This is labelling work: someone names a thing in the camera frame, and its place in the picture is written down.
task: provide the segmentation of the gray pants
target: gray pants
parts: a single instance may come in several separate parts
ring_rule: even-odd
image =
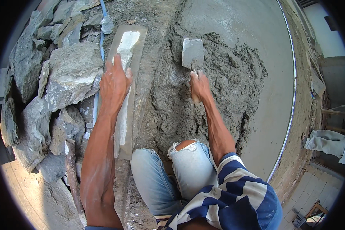
[[[304,148],[323,151],[341,158],[345,150],[345,135],[331,130],[312,131]]]

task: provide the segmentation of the hand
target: hand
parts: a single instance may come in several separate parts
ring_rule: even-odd
[[[206,99],[212,97],[210,82],[202,70],[198,70],[198,74],[195,71],[192,71],[190,76],[191,80],[189,84],[191,86],[194,103],[204,102]]]
[[[129,92],[132,78],[132,70],[128,68],[126,73],[124,73],[120,54],[115,54],[114,65],[112,62],[106,62],[106,72],[100,81],[102,104],[118,106],[120,109]]]

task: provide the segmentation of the foot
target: foot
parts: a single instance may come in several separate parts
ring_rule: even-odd
[[[301,149],[304,149],[304,145],[306,142],[307,142],[307,138],[305,138],[305,134],[302,133]]]

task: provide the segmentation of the forearm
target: forearm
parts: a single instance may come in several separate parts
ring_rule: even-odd
[[[218,166],[225,154],[235,152],[235,141],[227,130],[212,95],[203,100],[203,105],[207,115],[208,142],[213,160]]]
[[[119,108],[101,106],[82,165],[80,196],[88,226],[122,228],[114,209],[114,132]]]

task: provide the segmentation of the leg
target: leg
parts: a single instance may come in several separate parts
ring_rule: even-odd
[[[176,185],[154,150],[135,150],[130,165],[138,192],[156,219],[171,216],[183,207]]]
[[[199,141],[174,143],[168,152],[181,196],[191,200],[204,186],[218,186],[216,170],[207,146]]]
[[[308,137],[304,148],[309,150],[323,151],[326,154],[341,158],[344,154],[345,140],[327,140],[322,137]]]
[[[321,137],[326,140],[345,140],[345,135],[331,130],[313,130],[309,137]]]

